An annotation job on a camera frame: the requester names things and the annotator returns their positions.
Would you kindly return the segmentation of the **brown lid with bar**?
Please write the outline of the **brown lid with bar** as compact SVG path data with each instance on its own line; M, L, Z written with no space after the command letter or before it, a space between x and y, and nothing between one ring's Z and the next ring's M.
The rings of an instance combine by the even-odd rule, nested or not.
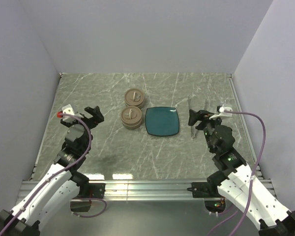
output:
M127 90L124 95L124 100L140 101L144 99L144 92L137 88L131 88Z

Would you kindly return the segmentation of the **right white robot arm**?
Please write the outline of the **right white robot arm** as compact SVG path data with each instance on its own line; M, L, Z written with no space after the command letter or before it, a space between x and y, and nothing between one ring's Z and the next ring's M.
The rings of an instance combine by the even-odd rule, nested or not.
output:
M234 148L233 131L222 124L233 114L232 108L224 106L218 106L216 113L189 110L188 125L203 131L218 171L206 183L193 182L188 191L194 198L225 197L243 213L231 235L248 217L261 236L295 236L295 210L289 210L270 193L256 177L256 168L251 168Z

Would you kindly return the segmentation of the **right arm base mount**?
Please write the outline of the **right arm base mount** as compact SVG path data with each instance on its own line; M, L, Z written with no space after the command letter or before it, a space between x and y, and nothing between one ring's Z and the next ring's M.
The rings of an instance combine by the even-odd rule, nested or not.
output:
M192 182L187 191L192 193L193 198L221 198L217 187L209 182Z

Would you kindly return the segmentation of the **brown lid with curl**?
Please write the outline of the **brown lid with curl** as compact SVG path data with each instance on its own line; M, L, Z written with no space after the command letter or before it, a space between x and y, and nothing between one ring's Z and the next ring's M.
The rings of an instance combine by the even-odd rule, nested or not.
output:
M125 107L120 116L122 122L136 123L142 121L142 111L134 106Z

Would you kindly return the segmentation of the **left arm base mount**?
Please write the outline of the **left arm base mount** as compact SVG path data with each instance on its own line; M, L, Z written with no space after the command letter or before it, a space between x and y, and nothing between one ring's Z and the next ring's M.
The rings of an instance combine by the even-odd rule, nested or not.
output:
M71 213L81 218L92 218L101 215L107 209L107 202L104 200L105 183L88 183L80 189L77 197L70 201ZM100 202L103 208L95 215L81 215L89 213L96 202Z

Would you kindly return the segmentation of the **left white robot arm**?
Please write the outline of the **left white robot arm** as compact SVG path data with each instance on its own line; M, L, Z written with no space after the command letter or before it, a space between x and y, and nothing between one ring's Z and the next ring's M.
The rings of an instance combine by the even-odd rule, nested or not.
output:
M104 121L100 108L85 107L84 114L71 105L57 113L67 134L53 164L42 180L11 210L0 212L0 236L38 236L42 226L72 199L91 203L89 178L78 169L91 149L91 130Z

